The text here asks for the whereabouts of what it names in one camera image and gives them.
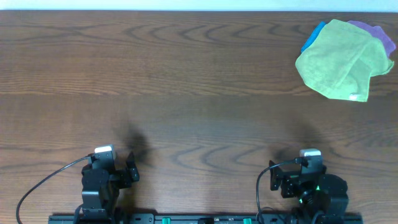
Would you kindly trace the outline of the light green microfiber cloth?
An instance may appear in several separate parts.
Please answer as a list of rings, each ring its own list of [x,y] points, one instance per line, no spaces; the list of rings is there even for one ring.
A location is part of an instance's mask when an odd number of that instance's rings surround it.
[[[369,32],[333,19],[295,66],[304,84],[326,98],[366,102],[371,78],[389,73],[394,61]]]

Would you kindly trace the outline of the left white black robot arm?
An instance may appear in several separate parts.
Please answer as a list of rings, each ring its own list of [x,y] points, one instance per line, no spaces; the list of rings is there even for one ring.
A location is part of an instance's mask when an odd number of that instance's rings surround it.
[[[123,222],[126,216],[116,202],[121,189],[139,181],[134,154],[128,155],[124,168],[117,169],[112,152],[92,153],[81,174],[83,203],[75,210],[73,223]]]

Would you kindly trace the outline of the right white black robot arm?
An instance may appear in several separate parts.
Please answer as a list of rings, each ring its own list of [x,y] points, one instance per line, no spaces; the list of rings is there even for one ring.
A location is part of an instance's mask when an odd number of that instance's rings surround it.
[[[348,184],[337,175],[327,174],[320,156],[296,157],[271,168],[271,190],[282,198],[296,198],[299,207],[290,216],[295,223],[343,223],[348,206]]]

